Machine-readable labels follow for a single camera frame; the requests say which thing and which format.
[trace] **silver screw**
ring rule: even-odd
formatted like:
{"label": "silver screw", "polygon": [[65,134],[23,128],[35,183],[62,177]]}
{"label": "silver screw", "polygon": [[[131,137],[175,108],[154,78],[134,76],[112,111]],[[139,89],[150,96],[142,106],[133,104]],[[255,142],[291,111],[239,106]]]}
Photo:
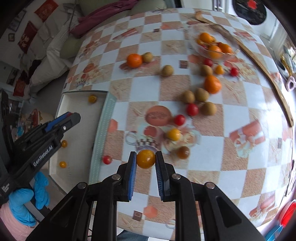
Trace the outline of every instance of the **silver screw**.
{"label": "silver screw", "polygon": [[113,180],[119,180],[120,178],[121,178],[121,176],[119,174],[112,175]]}
{"label": "silver screw", "polygon": [[79,189],[84,189],[84,188],[86,188],[86,183],[78,183],[77,187]]}
{"label": "silver screw", "polygon": [[176,180],[179,180],[179,179],[181,178],[181,175],[180,175],[180,174],[177,174],[177,173],[174,173],[174,174],[172,175],[172,178],[173,178],[173,179],[176,179]]}
{"label": "silver screw", "polygon": [[212,183],[212,182],[208,182],[208,183],[206,184],[206,186],[207,186],[207,188],[209,188],[209,189],[214,189],[214,188],[215,188],[215,184]]}

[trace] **clear fruit bowl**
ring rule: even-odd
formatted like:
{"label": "clear fruit bowl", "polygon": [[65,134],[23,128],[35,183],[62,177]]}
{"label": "clear fruit bowl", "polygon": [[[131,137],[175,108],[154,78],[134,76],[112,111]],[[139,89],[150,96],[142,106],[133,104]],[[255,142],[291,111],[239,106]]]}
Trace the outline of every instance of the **clear fruit bowl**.
{"label": "clear fruit bowl", "polygon": [[[232,48],[233,53],[220,53],[217,51],[210,51],[204,46],[199,45],[196,40],[199,38],[201,33],[208,33],[215,38],[214,43],[205,44],[205,46],[217,45],[217,43],[221,42],[224,44],[228,44]],[[209,25],[206,23],[200,23],[196,25],[191,25],[188,30],[188,35],[189,42],[193,49],[201,56],[209,58],[215,62],[230,60],[240,51],[239,46],[231,33],[218,24]]]}

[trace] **blue glove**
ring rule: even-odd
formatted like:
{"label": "blue glove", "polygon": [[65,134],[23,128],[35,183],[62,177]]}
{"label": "blue glove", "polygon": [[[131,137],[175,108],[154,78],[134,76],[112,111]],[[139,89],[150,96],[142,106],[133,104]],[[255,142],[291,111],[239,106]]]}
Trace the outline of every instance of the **blue glove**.
{"label": "blue glove", "polygon": [[43,206],[48,206],[50,197],[45,187],[48,186],[48,179],[42,172],[38,172],[35,176],[34,194],[36,199],[36,208],[42,209]]}
{"label": "blue glove", "polygon": [[9,195],[11,213],[20,223],[30,227],[36,225],[36,220],[24,206],[24,203],[29,202],[33,196],[33,190],[26,188],[18,189]]}

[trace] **wooden stick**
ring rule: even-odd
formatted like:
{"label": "wooden stick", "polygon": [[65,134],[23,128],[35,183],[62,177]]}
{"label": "wooden stick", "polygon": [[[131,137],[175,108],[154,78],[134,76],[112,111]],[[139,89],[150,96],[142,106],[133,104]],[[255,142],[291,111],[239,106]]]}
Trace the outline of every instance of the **wooden stick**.
{"label": "wooden stick", "polygon": [[[207,20],[206,18],[204,18],[202,16],[202,12],[198,11],[195,13],[195,18],[196,20],[203,22],[203,23],[207,23],[207,24],[215,24],[213,22],[211,22],[210,20]],[[235,38],[237,41],[237,44],[240,46],[241,50],[248,56],[250,57],[254,63],[258,66],[259,69],[262,70],[263,74],[267,77],[267,79],[269,80],[269,82],[271,83],[271,86],[273,87],[273,90],[275,91],[275,94],[277,95],[281,108],[284,111],[285,117],[287,119],[287,122],[289,124],[290,127],[294,126],[294,120],[292,117],[292,113],[290,110],[290,107],[285,99],[285,97],[283,96],[282,91],[280,90],[280,88],[278,87],[278,85],[275,83],[275,81],[273,80],[273,78],[271,77],[270,73],[268,72],[268,70],[265,68],[265,66],[260,62],[260,60],[252,53],[252,51],[250,51],[239,39]]]}

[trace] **checkered tablecloth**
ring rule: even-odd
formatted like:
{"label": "checkered tablecloth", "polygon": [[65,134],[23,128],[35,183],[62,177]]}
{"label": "checkered tablecloth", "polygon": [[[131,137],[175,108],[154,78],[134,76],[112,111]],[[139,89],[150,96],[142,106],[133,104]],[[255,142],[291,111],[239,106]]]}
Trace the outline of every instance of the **checkered tablecloth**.
{"label": "checkered tablecloth", "polygon": [[[181,93],[202,87],[204,82],[197,74],[202,58],[191,48],[186,31],[198,24],[196,11],[200,10],[145,12],[89,32],[64,91],[104,90],[117,98],[104,147],[104,155],[112,156],[113,162],[102,163],[100,180],[114,174],[131,151],[161,150],[177,173],[196,183],[217,184],[258,227],[274,218],[285,194],[292,129],[271,85],[242,52],[224,63],[226,74],[218,77],[222,90],[209,98],[217,113],[193,118],[185,114]],[[285,91],[273,59],[246,20],[222,12],[203,10],[202,14],[239,37]],[[154,55],[151,63],[137,69],[126,67],[129,54],[145,52]],[[167,64],[174,67],[174,74],[162,78],[159,71]],[[229,76],[233,66],[239,69],[239,77]],[[172,143],[163,138],[171,123],[161,123],[177,114],[186,116],[186,124],[180,127],[182,142]],[[186,160],[174,154],[181,145],[190,147]],[[174,240],[174,212],[174,203],[160,201],[155,167],[137,168],[132,201],[118,203],[118,227]]]}

